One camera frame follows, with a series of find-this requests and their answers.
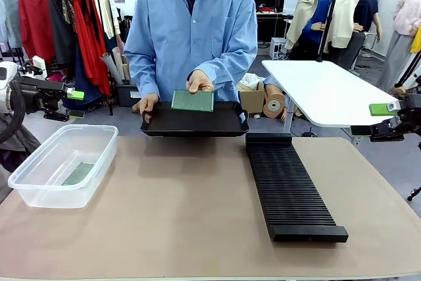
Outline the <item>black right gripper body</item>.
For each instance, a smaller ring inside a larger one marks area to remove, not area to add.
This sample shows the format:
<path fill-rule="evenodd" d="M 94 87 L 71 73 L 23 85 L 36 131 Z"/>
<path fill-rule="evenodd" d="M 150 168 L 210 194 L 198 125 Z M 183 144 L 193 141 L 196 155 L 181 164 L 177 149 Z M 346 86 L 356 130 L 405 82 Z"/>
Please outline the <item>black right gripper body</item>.
<path fill-rule="evenodd" d="M 401 109 L 398 111 L 401 120 L 398 131 L 420 135 L 420 94 L 406 93 L 399 98 Z"/>

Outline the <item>person's left hand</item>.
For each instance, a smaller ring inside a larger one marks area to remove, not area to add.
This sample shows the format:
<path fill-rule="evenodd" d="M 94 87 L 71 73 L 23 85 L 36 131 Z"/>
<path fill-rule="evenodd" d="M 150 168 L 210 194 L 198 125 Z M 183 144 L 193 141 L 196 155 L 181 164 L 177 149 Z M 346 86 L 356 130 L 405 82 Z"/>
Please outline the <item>person's left hand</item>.
<path fill-rule="evenodd" d="M 194 70 L 186 82 L 186 89 L 192 94 L 198 91 L 212 92 L 214 85 L 203 71 Z"/>

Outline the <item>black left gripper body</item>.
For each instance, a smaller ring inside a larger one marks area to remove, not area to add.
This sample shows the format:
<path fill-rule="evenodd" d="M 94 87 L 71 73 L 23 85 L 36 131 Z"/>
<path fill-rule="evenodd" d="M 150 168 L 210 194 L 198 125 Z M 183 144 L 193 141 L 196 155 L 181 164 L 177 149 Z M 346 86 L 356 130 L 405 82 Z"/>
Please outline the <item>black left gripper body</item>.
<path fill-rule="evenodd" d="M 59 101 L 65 99 L 63 82 L 30 77 L 16 77 L 16 80 L 23 95 L 27 115 L 43 111 L 44 118 L 65 118 L 65 110 L 59 105 Z"/>

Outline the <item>person's right hand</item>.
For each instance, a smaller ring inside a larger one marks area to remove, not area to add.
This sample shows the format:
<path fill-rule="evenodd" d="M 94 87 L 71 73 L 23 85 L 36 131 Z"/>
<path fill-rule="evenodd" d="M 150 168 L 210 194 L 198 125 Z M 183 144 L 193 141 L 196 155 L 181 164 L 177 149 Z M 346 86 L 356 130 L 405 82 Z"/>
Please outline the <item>person's right hand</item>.
<path fill-rule="evenodd" d="M 159 96 L 155 93 L 150 93 L 136 103 L 133 107 L 133 112 L 141 115 L 150 113 L 156 103 L 159 102 Z"/>

